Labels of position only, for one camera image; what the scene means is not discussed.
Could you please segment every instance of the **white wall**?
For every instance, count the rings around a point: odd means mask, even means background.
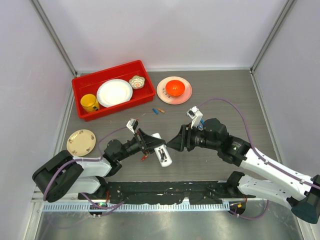
[[[283,162],[311,176],[320,174],[319,13],[319,0],[298,0],[256,71]]]
[[[0,238],[21,240],[72,76],[27,0],[0,4]]]
[[[251,67],[286,0],[40,0],[78,71]]]

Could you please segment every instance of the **yellow mug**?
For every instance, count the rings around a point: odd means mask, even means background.
[[[98,99],[93,94],[86,94],[80,100],[81,106],[87,113],[92,113],[100,109]]]

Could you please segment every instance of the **red plastic container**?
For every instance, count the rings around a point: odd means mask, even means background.
[[[111,106],[104,107],[100,105],[100,109],[95,112],[87,113],[81,106],[80,100],[86,94],[97,95],[98,88],[106,81],[112,79],[122,79],[127,82],[135,76],[145,78],[144,87],[134,89],[130,101]],[[115,66],[106,70],[91,73],[85,76],[76,77],[72,80],[74,100],[78,116],[85,121],[91,121],[106,115],[129,109],[154,99],[156,90],[146,72],[143,63],[140,60],[129,62],[123,65]]]

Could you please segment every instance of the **orange bowl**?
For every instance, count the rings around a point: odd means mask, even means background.
[[[168,81],[168,83],[165,85],[165,91],[173,97],[182,95],[185,92],[185,89],[186,87],[184,83],[179,80]]]

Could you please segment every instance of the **blue marker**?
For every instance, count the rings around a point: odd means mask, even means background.
[[[159,111],[155,108],[152,108],[152,110],[154,111],[155,114],[159,114]]]

